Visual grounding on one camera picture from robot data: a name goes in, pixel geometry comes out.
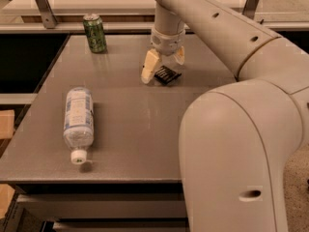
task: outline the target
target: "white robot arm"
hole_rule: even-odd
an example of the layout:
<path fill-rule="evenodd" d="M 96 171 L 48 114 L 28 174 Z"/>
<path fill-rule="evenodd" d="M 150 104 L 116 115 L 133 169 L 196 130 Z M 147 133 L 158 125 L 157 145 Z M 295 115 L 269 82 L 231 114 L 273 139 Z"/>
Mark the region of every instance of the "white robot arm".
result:
<path fill-rule="evenodd" d="M 147 63 L 158 66 L 160 54 L 182 47 L 183 23 L 240 81 L 202 95 L 183 116 L 180 163 L 191 231 L 287 232 L 283 171 L 309 141 L 309 56 L 213 0 L 156 2 L 157 61 L 146 58 L 145 83 L 155 69 Z M 162 50 L 173 37 L 171 51 Z"/>

